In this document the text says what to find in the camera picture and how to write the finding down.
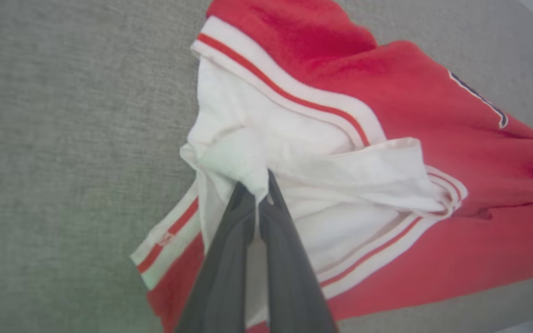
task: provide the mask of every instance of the red garment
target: red garment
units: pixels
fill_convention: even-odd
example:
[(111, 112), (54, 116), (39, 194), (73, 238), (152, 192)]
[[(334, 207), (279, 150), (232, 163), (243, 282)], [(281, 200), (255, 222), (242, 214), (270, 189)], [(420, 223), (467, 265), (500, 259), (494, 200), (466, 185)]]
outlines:
[[(207, 12), (212, 15), (252, 38), (296, 80), (366, 103), (387, 139), (421, 140), (425, 163), (468, 189), (453, 217), (432, 226), (358, 286), (330, 299), (336, 320), (533, 278), (531, 128), (411, 42), (378, 46), (331, 0), (215, 0)], [(199, 40), (232, 51), (210, 37)], [(232, 52), (228, 56), (234, 59)], [(362, 135), (365, 144), (367, 134)], [(197, 236), (148, 293), (165, 332), (177, 323), (203, 253)]]

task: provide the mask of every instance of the white fabric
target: white fabric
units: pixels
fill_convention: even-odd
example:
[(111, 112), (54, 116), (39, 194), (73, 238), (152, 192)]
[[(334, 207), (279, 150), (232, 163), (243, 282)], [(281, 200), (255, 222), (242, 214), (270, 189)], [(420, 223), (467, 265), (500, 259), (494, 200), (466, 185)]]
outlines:
[[(235, 183), (243, 182), (259, 202), (268, 191), (268, 168), (321, 282), (356, 263), (369, 245), (404, 230), (415, 217), (428, 217), (417, 226), (424, 231), (455, 205), (449, 191), (429, 179), (417, 139), (356, 150), (339, 127), (276, 104), (204, 57), (198, 101), (199, 116), (180, 154), (197, 171), (205, 250)], [(249, 251), (247, 313), (254, 323), (265, 319), (267, 306), (260, 253), (264, 249), (256, 244)], [(379, 260), (385, 263), (398, 254)], [(325, 294), (349, 289), (362, 280), (358, 275), (355, 270), (336, 282), (335, 291), (325, 288)]]

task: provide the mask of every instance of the gray fabric surface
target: gray fabric surface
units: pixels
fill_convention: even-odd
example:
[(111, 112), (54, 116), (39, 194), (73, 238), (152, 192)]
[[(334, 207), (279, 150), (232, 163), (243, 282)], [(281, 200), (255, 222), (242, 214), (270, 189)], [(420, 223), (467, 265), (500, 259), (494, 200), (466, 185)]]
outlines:
[[(161, 331), (127, 257), (194, 177), (178, 148), (208, 3), (0, 0), (0, 333)], [(341, 5), (533, 126), (533, 14), (520, 3)], [(533, 280), (342, 329), (490, 332), (531, 316)]]

